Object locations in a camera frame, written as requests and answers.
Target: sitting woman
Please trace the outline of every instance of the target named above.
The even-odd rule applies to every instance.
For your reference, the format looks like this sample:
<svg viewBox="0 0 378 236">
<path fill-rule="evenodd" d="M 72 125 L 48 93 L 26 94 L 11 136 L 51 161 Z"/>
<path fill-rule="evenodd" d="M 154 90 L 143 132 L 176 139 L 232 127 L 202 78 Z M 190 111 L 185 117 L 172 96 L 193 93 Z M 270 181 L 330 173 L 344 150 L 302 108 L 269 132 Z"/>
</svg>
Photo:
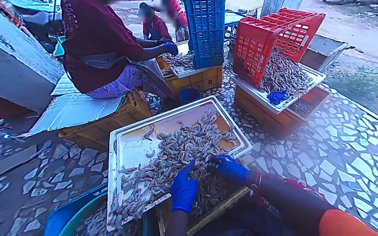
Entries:
<svg viewBox="0 0 378 236">
<path fill-rule="evenodd" d="M 181 9 L 177 0 L 161 0 L 161 6 L 172 19 L 172 25 L 176 29 L 176 42 L 189 40 L 188 21 L 186 13 Z"/>
<path fill-rule="evenodd" d="M 142 32 L 146 40 L 171 40 L 164 21 L 155 15 L 154 9 L 147 3 L 139 4 L 138 17 L 142 21 Z"/>
<path fill-rule="evenodd" d="M 66 41 L 64 67 L 75 87 L 94 98 L 113 98 L 132 88 L 174 98 L 155 57 L 178 54 L 170 40 L 135 38 L 100 0 L 62 0 Z"/>
</svg>

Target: wrist bracelet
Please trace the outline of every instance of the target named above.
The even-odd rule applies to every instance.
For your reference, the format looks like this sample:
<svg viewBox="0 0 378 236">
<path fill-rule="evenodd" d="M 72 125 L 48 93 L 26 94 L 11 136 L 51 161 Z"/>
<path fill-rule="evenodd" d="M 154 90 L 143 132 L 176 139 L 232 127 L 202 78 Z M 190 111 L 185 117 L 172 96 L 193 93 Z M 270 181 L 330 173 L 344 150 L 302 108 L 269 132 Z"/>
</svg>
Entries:
<svg viewBox="0 0 378 236">
<path fill-rule="evenodd" d="M 250 189 L 253 191 L 253 194 L 256 194 L 256 192 L 259 190 L 261 182 L 262 182 L 262 175 L 259 175 L 259 173 L 256 173 L 255 183 L 250 185 Z"/>
</svg>

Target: red plastic crate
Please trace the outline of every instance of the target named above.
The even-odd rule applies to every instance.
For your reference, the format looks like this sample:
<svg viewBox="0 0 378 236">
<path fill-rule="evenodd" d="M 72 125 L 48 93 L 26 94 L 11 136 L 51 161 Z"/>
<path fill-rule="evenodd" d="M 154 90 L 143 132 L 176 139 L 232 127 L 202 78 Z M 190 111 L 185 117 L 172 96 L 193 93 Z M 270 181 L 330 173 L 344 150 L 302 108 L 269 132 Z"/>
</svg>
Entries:
<svg viewBox="0 0 378 236">
<path fill-rule="evenodd" d="M 279 48 L 284 56 L 299 62 L 324 18 L 325 13 L 281 8 L 259 19 L 241 19 L 237 26 L 233 71 L 259 86 L 271 50 Z"/>
</svg>

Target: gloved hand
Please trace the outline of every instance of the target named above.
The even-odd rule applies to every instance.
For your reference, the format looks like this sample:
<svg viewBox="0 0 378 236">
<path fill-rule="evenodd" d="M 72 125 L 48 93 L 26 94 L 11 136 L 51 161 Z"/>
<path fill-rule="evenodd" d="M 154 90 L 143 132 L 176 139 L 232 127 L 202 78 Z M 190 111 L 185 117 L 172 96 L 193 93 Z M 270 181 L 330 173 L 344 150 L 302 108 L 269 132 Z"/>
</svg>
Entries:
<svg viewBox="0 0 378 236">
<path fill-rule="evenodd" d="M 156 46 L 160 46 L 160 45 L 162 45 L 165 42 L 173 42 L 173 41 L 171 41 L 169 39 L 160 39 L 160 40 L 155 41 L 155 45 Z"/>
<path fill-rule="evenodd" d="M 218 164 L 218 172 L 224 177 L 244 184 L 247 169 L 237 163 L 229 155 L 216 155 L 211 157 L 211 162 Z"/>
<path fill-rule="evenodd" d="M 192 211 L 192 205 L 195 202 L 196 193 L 198 191 L 198 182 L 196 179 L 188 180 L 188 173 L 195 164 L 193 160 L 174 178 L 173 184 L 169 190 L 173 200 L 171 211 L 182 210 L 186 213 Z"/>
<path fill-rule="evenodd" d="M 177 45 L 174 42 L 164 42 L 163 45 L 165 46 L 167 53 L 170 53 L 173 56 L 176 56 L 179 53 Z"/>
</svg>

